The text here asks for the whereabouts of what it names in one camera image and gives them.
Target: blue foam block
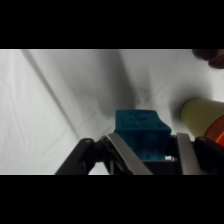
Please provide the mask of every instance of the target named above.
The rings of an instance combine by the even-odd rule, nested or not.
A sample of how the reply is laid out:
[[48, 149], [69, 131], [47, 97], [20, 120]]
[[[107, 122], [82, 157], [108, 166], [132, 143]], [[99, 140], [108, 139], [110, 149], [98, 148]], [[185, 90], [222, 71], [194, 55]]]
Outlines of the blue foam block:
[[141, 160], [165, 160], [171, 129], [160, 120], [156, 111], [117, 111], [116, 132]]

